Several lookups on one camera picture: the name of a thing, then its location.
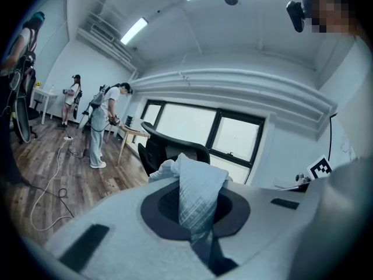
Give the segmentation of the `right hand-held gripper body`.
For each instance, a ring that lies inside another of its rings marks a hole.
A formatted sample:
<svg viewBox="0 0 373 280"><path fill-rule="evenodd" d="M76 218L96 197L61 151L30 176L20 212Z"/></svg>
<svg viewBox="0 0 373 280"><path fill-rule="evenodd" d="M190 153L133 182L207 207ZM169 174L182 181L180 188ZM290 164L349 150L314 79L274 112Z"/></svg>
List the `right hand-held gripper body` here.
<svg viewBox="0 0 373 280"><path fill-rule="evenodd" d="M332 168L328 159L325 156L321 156L307 168L307 172L308 176L306 176L304 173L298 173L295 177L295 184L291 187L281 187L279 185L275 185L275 188L279 191L306 192L312 181L327 177L331 174Z"/></svg>

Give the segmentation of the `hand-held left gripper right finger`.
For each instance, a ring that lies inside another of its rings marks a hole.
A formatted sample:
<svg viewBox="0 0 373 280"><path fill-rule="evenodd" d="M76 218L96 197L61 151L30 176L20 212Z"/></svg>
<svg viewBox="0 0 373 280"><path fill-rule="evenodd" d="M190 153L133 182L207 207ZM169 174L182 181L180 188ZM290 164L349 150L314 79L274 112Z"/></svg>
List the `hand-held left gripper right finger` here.
<svg viewBox="0 0 373 280"><path fill-rule="evenodd" d="M243 270L289 270L295 248L300 241L301 227L297 225L307 192L272 190L226 181L229 193L244 199L243 213L234 214L243 226L231 236L219 238L223 255Z"/></svg>

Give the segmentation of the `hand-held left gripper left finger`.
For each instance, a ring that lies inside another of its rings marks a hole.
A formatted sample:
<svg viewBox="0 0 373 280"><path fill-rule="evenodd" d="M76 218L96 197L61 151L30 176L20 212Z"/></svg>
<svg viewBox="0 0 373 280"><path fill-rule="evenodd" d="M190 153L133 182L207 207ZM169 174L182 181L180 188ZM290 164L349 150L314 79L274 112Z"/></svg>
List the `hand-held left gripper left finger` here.
<svg viewBox="0 0 373 280"><path fill-rule="evenodd" d="M144 198L176 181L167 178L105 197L90 210L70 220L45 243L60 258L92 224L110 229L82 274L90 279L214 279L186 241L158 237L144 223Z"/></svg>

